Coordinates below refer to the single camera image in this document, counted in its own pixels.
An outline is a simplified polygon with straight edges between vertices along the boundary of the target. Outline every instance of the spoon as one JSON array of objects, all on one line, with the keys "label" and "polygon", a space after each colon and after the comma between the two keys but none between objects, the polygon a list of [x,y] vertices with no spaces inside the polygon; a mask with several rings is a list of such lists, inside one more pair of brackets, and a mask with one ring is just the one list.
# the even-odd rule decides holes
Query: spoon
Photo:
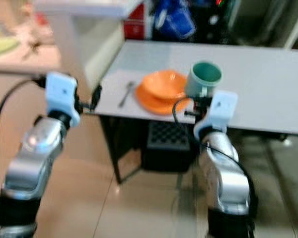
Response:
[{"label": "spoon", "polygon": [[127,86],[126,86],[127,92],[126,92],[125,96],[123,97],[123,99],[121,100],[121,102],[118,104],[118,107],[119,108],[122,108],[124,106],[125,101],[127,99],[127,96],[129,95],[129,93],[131,92],[132,88],[134,87],[134,84],[135,83],[132,82],[132,81],[127,84]]}]

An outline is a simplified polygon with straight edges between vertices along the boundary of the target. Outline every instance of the green mug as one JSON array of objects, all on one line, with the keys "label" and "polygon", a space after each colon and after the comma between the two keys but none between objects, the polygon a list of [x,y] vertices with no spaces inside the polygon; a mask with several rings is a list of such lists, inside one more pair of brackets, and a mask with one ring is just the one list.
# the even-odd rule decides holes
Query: green mug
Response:
[{"label": "green mug", "polygon": [[217,65],[210,62],[195,63],[191,66],[184,92],[189,97],[209,96],[221,79],[222,72]]}]

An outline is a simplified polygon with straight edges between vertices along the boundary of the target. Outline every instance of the red object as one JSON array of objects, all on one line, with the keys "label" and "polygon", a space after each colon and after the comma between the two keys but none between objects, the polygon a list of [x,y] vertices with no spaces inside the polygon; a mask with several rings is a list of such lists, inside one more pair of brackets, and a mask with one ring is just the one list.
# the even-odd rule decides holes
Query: red object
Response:
[{"label": "red object", "polygon": [[141,3],[124,21],[126,39],[143,40],[145,38],[145,4]]},{"label": "red object", "polygon": [[145,19],[145,4],[141,3],[132,13],[128,19],[144,20]]},{"label": "red object", "polygon": [[126,39],[143,40],[145,38],[145,24],[142,21],[125,21],[124,31]]},{"label": "red object", "polygon": [[43,25],[47,25],[48,24],[48,20],[40,12],[35,13],[35,20],[38,23],[38,25],[40,25],[40,26],[43,26]]},{"label": "red object", "polygon": [[221,5],[224,0],[217,0],[217,5]]}]

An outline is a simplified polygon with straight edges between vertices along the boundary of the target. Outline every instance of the black basket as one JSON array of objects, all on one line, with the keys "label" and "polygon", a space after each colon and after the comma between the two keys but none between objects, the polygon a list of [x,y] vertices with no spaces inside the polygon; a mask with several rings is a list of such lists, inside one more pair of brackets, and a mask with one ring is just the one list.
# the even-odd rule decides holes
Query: black basket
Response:
[{"label": "black basket", "polygon": [[186,133],[174,123],[151,121],[142,168],[158,172],[184,173],[194,160]]}]

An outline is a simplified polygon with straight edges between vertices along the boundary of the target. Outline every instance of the orange bowl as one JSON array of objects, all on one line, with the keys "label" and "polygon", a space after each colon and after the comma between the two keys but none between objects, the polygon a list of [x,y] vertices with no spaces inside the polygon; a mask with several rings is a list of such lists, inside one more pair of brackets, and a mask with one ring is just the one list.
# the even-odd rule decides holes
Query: orange bowl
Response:
[{"label": "orange bowl", "polygon": [[185,96],[186,77],[174,70],[164,70],[151,73],[144,77],[142,86],[153,96],[172,100]]},{"label": "orange bowl", "polygon": [[[159,99],[144,89],[143,85],[139,85],[135,90],[135,96],[138,103],[147,111],[157,114],[157,115],[171,115],[174,101],[165,101]],[[180,102],[176,108],[177,112],[185,109],[189,104],[190,100],[186,99]]]}]

